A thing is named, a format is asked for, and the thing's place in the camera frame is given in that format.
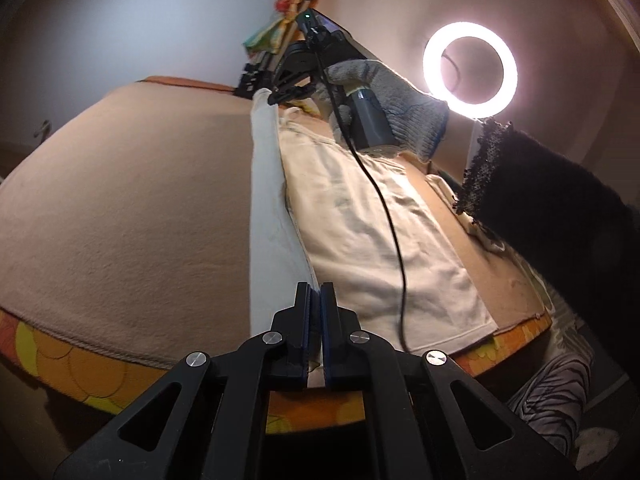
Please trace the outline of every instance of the wall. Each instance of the wall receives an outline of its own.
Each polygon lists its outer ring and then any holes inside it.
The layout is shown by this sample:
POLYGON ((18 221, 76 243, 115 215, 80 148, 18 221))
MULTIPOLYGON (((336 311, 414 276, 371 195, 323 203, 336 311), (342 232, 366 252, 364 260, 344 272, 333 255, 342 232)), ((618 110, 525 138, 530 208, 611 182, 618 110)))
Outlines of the wall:
POLYGON ((629 60, 584 165, 640 208, 640 60, 629 60))
POLYGON ((0 148, 0 177, 6 177, 24 160, 24 154, 0 148))
MULTIPOLYGON (((59 128, 110 89, 151 74, 234 85, 241 42, 273 1, 27 0, 0 45, 0 140, 31 149, 44 119, 59 128)), ((593 140, 626 59, 592 0, 321 0, 319 10, 423 89, 422 52, 434 31, 457 20, 489 27, 520 73, 498 118, 560 152, 593 140), (587 120, 594 108, 603 112, 587 120)), ((481 76, 473 49, 452 52, 465 84, 481 76)))

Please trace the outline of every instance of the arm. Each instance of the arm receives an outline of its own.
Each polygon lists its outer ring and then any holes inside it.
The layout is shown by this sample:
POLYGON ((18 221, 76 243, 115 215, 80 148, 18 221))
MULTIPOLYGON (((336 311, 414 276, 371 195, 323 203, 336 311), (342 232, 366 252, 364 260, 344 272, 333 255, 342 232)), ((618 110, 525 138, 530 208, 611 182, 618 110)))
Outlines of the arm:
POLYGON ((631 209, 589 171, 510 125, 487 121, 479 144, 458 211, 536 268, 639 384, 640 234, 631 209))
POLYGON ((435 165, 450 174, 457 182, 462 182, 466 168, 466 147, 471 142, 473 119, 449 111, 447 127, 433 153, 431 160, 435 165))

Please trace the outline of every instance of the black clamp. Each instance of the black clamp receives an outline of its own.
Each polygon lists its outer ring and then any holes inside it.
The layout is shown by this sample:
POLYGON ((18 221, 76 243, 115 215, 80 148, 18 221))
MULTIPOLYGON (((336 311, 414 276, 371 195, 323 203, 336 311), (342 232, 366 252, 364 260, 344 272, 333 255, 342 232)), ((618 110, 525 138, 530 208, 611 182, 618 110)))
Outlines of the black clamp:
POLYGON ((371 478, 578 478, 453 359, 396 351, 337 306, 331 283, 320 292, 299 283, 294 306, 276 313, 269 332, 229 354, 189 354, 71 454, 54 480, 259 478, 269 392, 306 387, 320 339, 326 387, 362 392, 371 478))

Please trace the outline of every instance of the white fabric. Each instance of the white fabric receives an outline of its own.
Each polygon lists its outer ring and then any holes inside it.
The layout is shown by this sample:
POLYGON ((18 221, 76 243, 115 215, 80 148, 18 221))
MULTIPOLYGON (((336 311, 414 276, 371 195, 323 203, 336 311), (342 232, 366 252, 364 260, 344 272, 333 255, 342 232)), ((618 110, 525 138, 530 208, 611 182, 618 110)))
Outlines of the white fabric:
MULTIPOLYGON (((356 311, 364 330, 399 348, 401 277, 373 186, 347 150, 287 118, 280 125, 280 151, 290 208, 318 281, 334 282, 340 306, 356 311)), ((404 168, 388 159, 362 159, 398 233, 411 350, 454 353, 492 334, 496 323, 404 168)))
POLYGON ((250 304, 251 334, 266 332, 273 315, 293 305, 298 282, 318 288, 300 235, 286 207, 278 146, 278 107, 258 90, 251 111, 250 304))

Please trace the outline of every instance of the gray knit glove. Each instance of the gray knit glove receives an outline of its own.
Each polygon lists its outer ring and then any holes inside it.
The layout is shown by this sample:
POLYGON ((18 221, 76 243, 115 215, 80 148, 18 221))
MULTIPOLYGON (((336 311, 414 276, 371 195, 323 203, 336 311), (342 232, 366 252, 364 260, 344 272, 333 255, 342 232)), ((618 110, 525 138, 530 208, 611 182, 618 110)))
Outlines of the gray knit glove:
MULTIPOLYGON (((418 90, 388 66, 370 59, 343 61, 327 69, 330 83, 355 88, 367 86, 380 101, 391 131, 402 150, 408 150, 425 162, 435 152, 444 134, 449 118, 449 107, 444 101, 418 90)), ((351 124, 351 110, 334 89, 334 96, 345 126, 351 124)), ((328 119, 334 138, 344 146, 324 85, 318 85, 314 95, 320 113, 328 119)))

